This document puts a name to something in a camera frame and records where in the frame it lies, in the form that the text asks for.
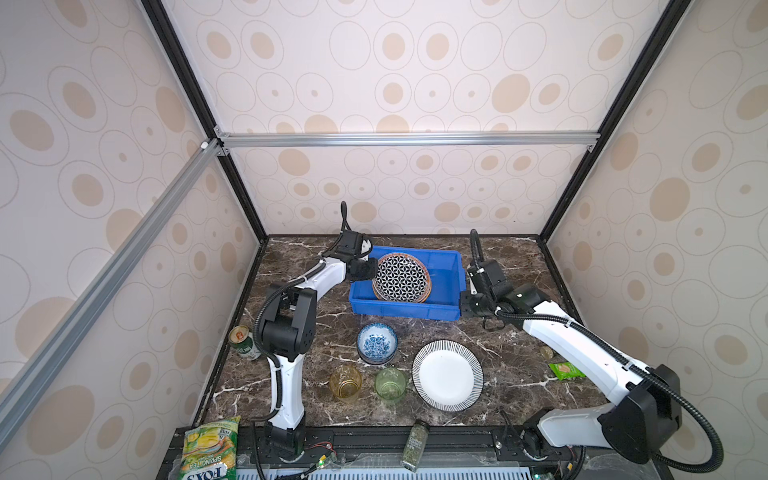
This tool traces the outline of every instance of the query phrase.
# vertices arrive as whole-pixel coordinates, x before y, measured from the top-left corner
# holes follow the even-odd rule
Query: wallpaper
[[[191,424],[257,241],[214,160],[0,455],[0,479],[151,480]]]
[[[133,2],[0,2],[0,392],[200,145]]]
[[[538,233],[584,145],[234,148],[267,233]]]
[[[665,0],[166,0],[224,131],[595,129]]]
[[[720,434],[694,478],[768,471],[766,40],[766,0],[698,2],[549,243],[585,322],[675,370]],[[685,415],[664,453],[710,446]]]

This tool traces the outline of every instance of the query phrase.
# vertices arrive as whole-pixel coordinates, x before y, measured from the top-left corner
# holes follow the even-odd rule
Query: blue tray
[[[373,247],[372,257],[403,252],[418,258],[432,278],[432,292],[424,303],[383,302],[376,298],[371,280],[355,282],[349,289],[352,311],[360,315],[404,316],[430,320],[458,320],[458,295],[467,290],[462,255],[455,250]]]

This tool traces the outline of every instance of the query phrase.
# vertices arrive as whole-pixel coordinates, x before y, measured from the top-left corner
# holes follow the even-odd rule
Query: green snack wrapper
[[[235,480],[240,417],[200,425],[184,434],[179,480]]]
[[[550,363],[549,368],[552,369],[554,375],[558,377],[558,380],[572,379],[578,376],[586,376],[581,373],[581,370],[577,369],[571,362],[563,363]]]

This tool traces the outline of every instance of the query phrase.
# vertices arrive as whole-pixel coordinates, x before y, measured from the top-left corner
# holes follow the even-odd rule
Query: plate with black striped rim
[[[466,410],[482,393],[480,362],[467,347],[451,340],[424,345],[413,360],[411,375],[422,399],[443,412]]]

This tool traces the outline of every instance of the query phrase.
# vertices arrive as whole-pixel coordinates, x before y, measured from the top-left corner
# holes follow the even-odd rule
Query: marble tabletop
[[[252,315],[264,300],[264,289],[307,271],[332,237],[273,237],[266,248],[257,278],[240,319],[250,325]],[[464,267],[472,259],[467,237],[374,237],[375,245],[433,250],[457,250]],[[484,237],[487,259],[496,259],[515,285],[533,283],[553,300],[560,295],[536,242],[528,238]],[[562,409],[599,406],[606,403],[598,388],[586,378],[558,380],[548,364],[563,362],[555,355],[546,360],[544,345],[527,333],[507,326],[487,332],[477,318],[454,322],[413,318],[361,316],[348,301],[349,282],[341,283],[317,303],[317,333],[304,360],[303,403],[308,426],[412,425],[421,419],[430,425],[502,425],[503,408],[516,425],[542,407]],[[409,380],[408,391],[395,406],[384,405],[373,390],[373,379],[383,367],[366,365],[356,351],[357,333],[363,326],[383,322],[399,339],[398,352],[388,366],[401,369]],[[411,380],[414,355],[437,339],[450,339],[467,346],[480,361],[485,384],[478,401],[463,412],[441,412],[427,405]],[[331,372],[341,365],[355,366],[362,373],[362,391],[352,404],[335,400],[328,388]],[[211,397],[205,421],[241,415],[244,421],[266,415],[270,407],[270,371],[267,361],[241,359],[230,349],[222,375]]]

